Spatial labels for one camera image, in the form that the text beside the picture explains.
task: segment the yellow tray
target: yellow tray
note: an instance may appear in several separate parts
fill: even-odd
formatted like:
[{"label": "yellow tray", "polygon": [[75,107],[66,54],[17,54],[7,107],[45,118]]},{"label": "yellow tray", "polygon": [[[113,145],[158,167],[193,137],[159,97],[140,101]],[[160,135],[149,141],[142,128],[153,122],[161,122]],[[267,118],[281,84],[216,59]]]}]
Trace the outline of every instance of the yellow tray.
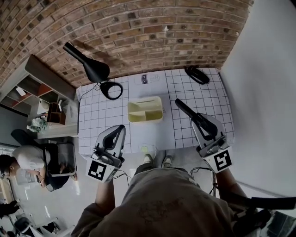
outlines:
[{"label": "yellow tray", "polygon": [[162,118],[162,102],[159,96],[128,102],[128,120],[131,123],[158,123]]}]

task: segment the hand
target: hand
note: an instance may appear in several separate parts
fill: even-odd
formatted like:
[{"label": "hand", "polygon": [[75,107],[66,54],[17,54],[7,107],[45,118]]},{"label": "hand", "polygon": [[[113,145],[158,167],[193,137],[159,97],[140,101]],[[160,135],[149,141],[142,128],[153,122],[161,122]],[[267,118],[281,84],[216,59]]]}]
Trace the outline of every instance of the hand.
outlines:
[{"label": "hand", "polygon": [[45,186],[46,186],[46,184],[45,184],[44,179],[43,179],[43,180],[41,180],[41,187],[45,187]]},{"label": "hand", "polygon": [[38,175],[38,179],[40,180],[40,182],[44,181],[44,178],[40,174]]}]

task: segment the white shirt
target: white shirt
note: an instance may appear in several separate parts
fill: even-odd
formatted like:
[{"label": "white shirt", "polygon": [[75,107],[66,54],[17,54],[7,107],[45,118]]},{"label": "white shirt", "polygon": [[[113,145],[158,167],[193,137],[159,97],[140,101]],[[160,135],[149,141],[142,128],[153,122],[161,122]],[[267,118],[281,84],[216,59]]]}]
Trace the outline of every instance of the white shirt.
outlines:
[{"label": "white shirt", "polygon": [[[21,146],[15,149],[12,156],[16,158],[21,169],[40,171],[44,167],[43,151],[36,146]],[[50,154],[45,151],[46,163],[50,162]]]}]

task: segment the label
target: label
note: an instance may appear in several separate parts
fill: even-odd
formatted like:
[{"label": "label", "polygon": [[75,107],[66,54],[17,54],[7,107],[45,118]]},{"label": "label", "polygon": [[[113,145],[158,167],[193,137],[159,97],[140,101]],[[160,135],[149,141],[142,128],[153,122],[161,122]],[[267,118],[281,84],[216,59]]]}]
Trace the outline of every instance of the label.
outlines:
[{"label": "label", "polygon": [[224,150],[221,150],[213,155],[203,158],[209,167],[215,172],[219,173],[222,170],[229,168],[233,165],[231,161],[232,148],[227,147]]},{"label": "label", "polygon": [[143,84],[148,84],[147,74],[143,74],[143,75],[142,75],[142,83],[143,83]]},{"label": "label", "polygon": [[92,164],[88,170],[88,175],[92,178],[102,181],[106,171],[106,167],[106,165],[92,160]]}]

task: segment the white shoe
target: white shoe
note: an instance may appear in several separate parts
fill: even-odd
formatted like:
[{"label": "white shoe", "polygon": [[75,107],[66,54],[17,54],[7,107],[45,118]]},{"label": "white shoe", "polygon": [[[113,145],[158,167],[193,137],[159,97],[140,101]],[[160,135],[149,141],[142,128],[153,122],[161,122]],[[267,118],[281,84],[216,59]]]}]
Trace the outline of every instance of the white shoe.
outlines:
[{"label": "white shoe", "polygon": [[147,164],[147,163],[151,163],[151,164],[153,164],[153,159],[152,159],[152,157],[151,157],[150,154],[146,154],[146,155],[144,156],[144,164]]},{"label": "white shoe", "polygon": [[170,155],[166,156],[165,157],[165,161],[162,164],[162,167],[163,168],[170,168],[170,167],[172,167],[172,163],[173,163],[172,158],[173,157],[170,156]]}]

